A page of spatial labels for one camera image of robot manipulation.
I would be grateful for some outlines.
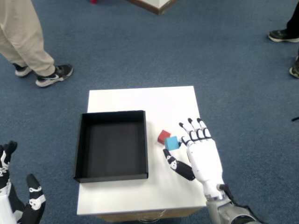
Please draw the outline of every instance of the khaki pants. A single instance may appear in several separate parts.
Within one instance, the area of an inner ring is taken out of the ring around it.
[[[38,75],[54,73],[54,60],[43,48],[42,28],[31,0],[0,0],[0,53]]]

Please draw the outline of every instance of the blue carpet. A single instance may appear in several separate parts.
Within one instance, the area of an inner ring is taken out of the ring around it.
[[[194,85],[216,140],[224,180],[239,203],[272,224],[299,215],[298,44],[266,34],[285,27],[296,0],[180,0],[156,16],[123,0],[33,0],[45,48],[74,75],[47,89],[0,57],[0,141],[18,141],[11,166],[20,198],[26,175],[43,184],[42,224],[104,223],[76,216],[72,179],[78,121],[96,89]],[[206,210],[159,224],[210,224]]]

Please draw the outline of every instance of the open black box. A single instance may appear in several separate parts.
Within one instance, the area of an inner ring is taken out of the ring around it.
[[[75,180],[119,181],[148,175],[145,111],[81,115]]]

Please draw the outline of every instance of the wooden base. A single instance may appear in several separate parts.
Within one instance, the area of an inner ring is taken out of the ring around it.
[[[141,8],[144,8],[152,13],[155,13],[157,15],[162,15],[168,8],[170,8],[174,3],[176,3],[178,0],[170,0],[165,5],[163,5],[161,8],[156,8],[142,0],[127,0],[134,5],[137,5]]]
[[[124,222],[135,220],[157,220],[161,218],[177,218],[186,217],[194,212],[199,211],[201,208],[193,209],[175,209],[175,210],[163,210],[163,211],[148,211],[138,213],[121,213],[111,215],[100,215],[98,218],[104,219],[107,222]]]

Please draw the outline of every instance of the shoe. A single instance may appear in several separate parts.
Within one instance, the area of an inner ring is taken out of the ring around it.
[[[28,66],[25,67],[21,67],[17,64],[13,64],[15,66],[15,75],[18,77],[25,77],[26,75],[28,75],[30,72],[32,72],[32,69],[29,68]]]
[[[282,41],[288,41],[292,43],[299,42],[299,35],[291,34],[286,29],[283,30],[273,30],[269,32],[268,37],[270,40],[274,42],[282,42]]]
[[[55,72],[49,76],[37,76],[36,85],[46,87],[56,82],[62,82],[70,77],[73,73],[73,67],[70,64],[56,66]]]
[[[295,64],[290,68],[290,74],[296,78],[299,78],[299,60],[296,58]]]

